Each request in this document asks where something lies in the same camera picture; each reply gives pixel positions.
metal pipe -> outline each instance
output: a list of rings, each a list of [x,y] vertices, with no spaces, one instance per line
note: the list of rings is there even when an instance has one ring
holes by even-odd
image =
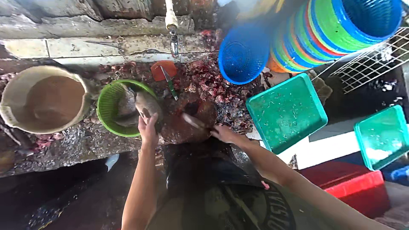
[[[176,17],[175,11],[173,10],[172,0],[165,0],[165,3],[166,3],[165,24],[170,34],[171,54],[173,58],[178,58],[179,57],[179,40],[178,40],[178,35],[176,33],[178,29],[178,18]]]

green plastic tray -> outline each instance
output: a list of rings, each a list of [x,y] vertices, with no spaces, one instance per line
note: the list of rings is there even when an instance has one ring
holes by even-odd
[[[267,149],[280,154],[328,123],[307,74],[299,74],[246,101]]]
[[[409,151],[405,115],[399,105],[386,108],[354,126],[365,166],[379,170]]]

white bucket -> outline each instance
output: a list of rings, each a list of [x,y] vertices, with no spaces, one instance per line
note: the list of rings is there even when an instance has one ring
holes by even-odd
[[[45,128],[44,125],[27,121],[25,106],[31,88],[39,81],[52,76],[68,77],[81,83],[84,89],[84,95],[82,96],[81,106],[78,105],[80,109],[71,121],[66,124],[60,124],[58,127]],[[70,73],[65,69],[55,66],[35,66],[18,73],[17,76],[7,84],[0,103],[0,115],[4,122],[10,127],[16,127],[29,133],[55,133],[81,121],[90,106],[90,102],[89,89],[78,74]]]

knife with green handle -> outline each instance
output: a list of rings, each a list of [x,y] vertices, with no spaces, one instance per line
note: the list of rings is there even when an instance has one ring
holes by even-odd
[[[175,91],[175,88],[173,87],[173,82],[171,77],[169,76],[168,72],[163,69],[163,67],[160,65],[160,68],[162,69],[163,75],[165,75],[166,81],[168,82],[169,89],[171,90],[173,98],[177,101],[179,99],[178,94]]]

fish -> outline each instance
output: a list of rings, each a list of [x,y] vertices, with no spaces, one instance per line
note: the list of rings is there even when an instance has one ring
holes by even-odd
[[[125,91],[118,103],[118,117],[128,115],[136,111],[135,91],[124,83],[119,84],[124,88]]]
[[[118,115],[113,120],[124,127],[138,126],[139,112],[135,107],[135,91],[123,83],[119,84],[125,91],[118,103]]]
[[[138,126],[139,112],[135,111],[130,114],[118,116],[114,119],[114,122],[123,127]]]
[[[154,113],[158,113],[155,129],[159,133],[163,127],[163,111],[156,98],[147,91],[138,91],[135,97],[135,107],[144,121],[149,120]]]

